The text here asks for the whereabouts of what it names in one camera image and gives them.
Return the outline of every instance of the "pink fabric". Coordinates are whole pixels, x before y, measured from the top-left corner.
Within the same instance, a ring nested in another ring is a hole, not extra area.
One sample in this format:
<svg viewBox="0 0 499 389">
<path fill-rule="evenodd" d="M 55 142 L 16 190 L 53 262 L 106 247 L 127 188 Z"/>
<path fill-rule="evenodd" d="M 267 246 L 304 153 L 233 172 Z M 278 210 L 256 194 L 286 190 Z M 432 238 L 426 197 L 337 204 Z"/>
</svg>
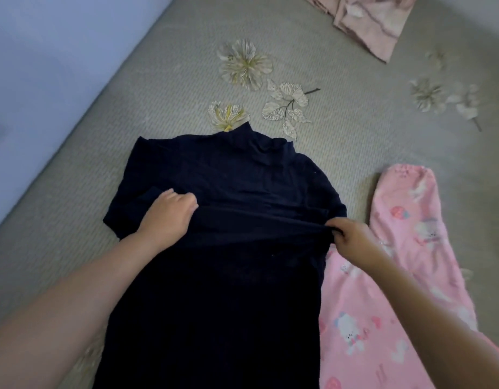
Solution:
<svg viewBox="0 0 499 389">
<path fill-rule="evenodd" d="M 374 194 L 370 228 L 397 264 L 477 331 L 430 169 L 389 168 Z M 321 288 L 319 327 L 322 389 L 434 387 L 380 289 L 333 246 Z"/>
<path fill-rule="evenodd" d="M 307 0 L 333 25 L 388 62 L 416 0 Z"/>
</svg>

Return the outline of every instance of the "person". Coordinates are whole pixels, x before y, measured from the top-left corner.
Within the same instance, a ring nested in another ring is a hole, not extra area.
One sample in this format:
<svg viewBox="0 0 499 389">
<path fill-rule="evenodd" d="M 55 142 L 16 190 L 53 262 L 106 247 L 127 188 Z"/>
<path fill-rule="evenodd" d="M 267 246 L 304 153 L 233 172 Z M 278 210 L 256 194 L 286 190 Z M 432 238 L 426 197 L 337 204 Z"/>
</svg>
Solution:
<svg viewBox="0 0 499 389">
<path fill-rule="evenodd" d="M 0 326 L 0 388 L 56 387 L 103 326 L 129 284 L 188 230 L 193 194 L 163 192 L 136 233 L 60 280 Z M 499 353 L 389 259 L 370 229 L 347 218 L 326 223 L 337 251 L 388 298 L 437 389 L 499 389 Z"/>
</svg>

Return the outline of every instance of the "clothing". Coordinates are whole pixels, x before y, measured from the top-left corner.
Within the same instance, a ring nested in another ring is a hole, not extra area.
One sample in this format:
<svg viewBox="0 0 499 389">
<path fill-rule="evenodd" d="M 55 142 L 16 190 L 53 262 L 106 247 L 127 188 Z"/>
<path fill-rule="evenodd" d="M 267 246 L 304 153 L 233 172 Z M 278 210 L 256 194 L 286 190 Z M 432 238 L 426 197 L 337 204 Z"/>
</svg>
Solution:
<svg viewBox="0 0 499 389">
<path fill-rule="evenodd" d="M 318 387 L 323 224 L 346 215 L 327 177 L 248 123 L 140 138 L 104 222 L 126 237 L 170 187 L 199 208 L 111 314 L 94 387 Z"/>
<path fill-rule="evenodd" d="M 416 0 L 307 0 L 333 25 L 388 62 Z"/>
<path fill-rule="evenodd" d="M 370 228 L 388 255 L 435 301 L 471 330 L 478 330 L 473 302 L 447 239 L 430 169 L 389 168 L 377 184 Z M 327 255 L 321 294 L 321 388 L 434 387 L 379 287 L 334 247 Z"/>
</svg>

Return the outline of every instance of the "person's left hand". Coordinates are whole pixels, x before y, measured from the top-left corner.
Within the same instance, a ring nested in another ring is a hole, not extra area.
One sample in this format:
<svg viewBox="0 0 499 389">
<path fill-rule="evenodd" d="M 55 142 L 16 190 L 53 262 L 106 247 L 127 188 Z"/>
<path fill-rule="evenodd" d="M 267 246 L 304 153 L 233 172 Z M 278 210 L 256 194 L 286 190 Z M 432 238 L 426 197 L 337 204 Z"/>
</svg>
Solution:
<svg viewBox="0 0 499 389">
<path fill-rule="evenodd" d="M 137 234 L 153 243 L 156 253 L 169 248 L 188 231 L 193 212 L 199 207 L 195 195 L 177 194 L 174 189 L 163 192 L 147 211 Z"/>
</svg>

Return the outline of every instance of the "person's left arm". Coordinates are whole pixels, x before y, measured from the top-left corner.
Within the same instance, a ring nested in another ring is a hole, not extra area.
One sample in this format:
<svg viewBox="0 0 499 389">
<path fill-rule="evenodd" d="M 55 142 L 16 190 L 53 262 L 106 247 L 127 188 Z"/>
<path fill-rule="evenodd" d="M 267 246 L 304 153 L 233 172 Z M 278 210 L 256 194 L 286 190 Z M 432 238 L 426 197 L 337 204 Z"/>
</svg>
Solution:
<svg viewBox="0 0 499 389">
<path fill-rule="evenodd" d="M 0 388 L 56 387 L 136 275 L 186 233 L 196 208 L 193 194 L 163 192 L 136 233 L 5 321 Z"/>
</svg>

